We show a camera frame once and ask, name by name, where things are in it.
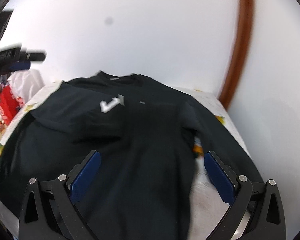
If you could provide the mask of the white plastic bag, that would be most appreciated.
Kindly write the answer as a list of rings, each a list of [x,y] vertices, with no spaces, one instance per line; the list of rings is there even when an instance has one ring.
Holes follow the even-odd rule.
[[[8,84],[19,105],[24,106],[41,88],[44,81],[36,69],[14,72],[8,78]]]

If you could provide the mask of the black sweatshirt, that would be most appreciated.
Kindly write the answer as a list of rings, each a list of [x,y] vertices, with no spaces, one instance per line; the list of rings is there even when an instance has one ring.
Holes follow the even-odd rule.
[[[214,114],[150,77],[104,72],[64,82],[27,113],[0,157],[0,201],[19,215],[30,178],[56,179],[96,150],[101,165],[77,208],[99,239],[186,239],[194,140],[262,182]]]

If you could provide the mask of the brown wooden door frame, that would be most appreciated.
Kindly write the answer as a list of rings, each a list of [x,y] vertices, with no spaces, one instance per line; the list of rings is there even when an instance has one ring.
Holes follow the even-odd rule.
[[[253,31],[255,0],[239,0],[237,32],[232,56],[219,95],[219,101],[228,109],[243,74],[245,61],[249,53],[250,40]]]

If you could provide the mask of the fruit print table cover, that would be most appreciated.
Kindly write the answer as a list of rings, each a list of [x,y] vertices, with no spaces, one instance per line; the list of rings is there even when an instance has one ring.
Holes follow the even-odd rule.
[[[0,139],[0,151],[3,149],[8,137],[12,134],[21,118],[23,118],[24,115],[30,110],[39,107],[44,100],[46,100],[60,87],[61,83],[61,81],[56,81],[49,85],[45,85],[26,103],[25,107],[20,110],[11,124],[4,130],[4,133],[2,133],[2,137]],[[221,116],[223,118],[222,124],[224,127],[237,140],[241,147],[245,151],[247,150],[242,137],[234,126],[228,113],[214,95],[207,92],[179,87],[177,87],[176,90],[193,96],[213,114]],[[197,174],[192,184],[190,200],[191,210],[194,212],[194,214],[191,215],[189,239],[206,238],[217,225],[222,215],[224,215],[229,205],[222,201],[216,188],[209,181],[202,157],[197,160]],[[15,217],[15,215],[11,213],[1,201],[0,220],[6,229],[15,238],[18,238],[19,219]]]

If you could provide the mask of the red paper bag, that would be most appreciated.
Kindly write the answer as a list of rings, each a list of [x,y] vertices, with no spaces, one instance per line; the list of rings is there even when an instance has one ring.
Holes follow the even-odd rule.
[[[0,93],[0,116],[8,126],[20,109],[25,105],[22,97],[15,96],[10,85],[3,87]]]

